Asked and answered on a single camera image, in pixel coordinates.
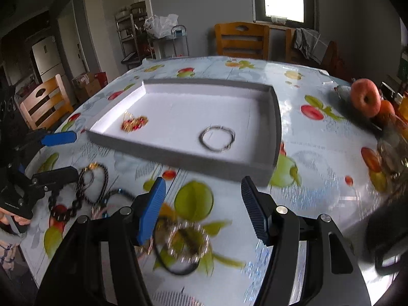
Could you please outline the person's left hand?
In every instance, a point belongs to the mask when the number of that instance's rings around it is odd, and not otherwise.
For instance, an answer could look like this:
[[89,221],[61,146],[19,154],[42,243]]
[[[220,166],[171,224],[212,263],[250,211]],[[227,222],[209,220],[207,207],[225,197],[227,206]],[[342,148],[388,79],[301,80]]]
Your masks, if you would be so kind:
[[31,220],[15,215],[5,209],[0,208],[0,221],[3,224],[9,225],[11,222],[17,223],[20,226],[29,225]]

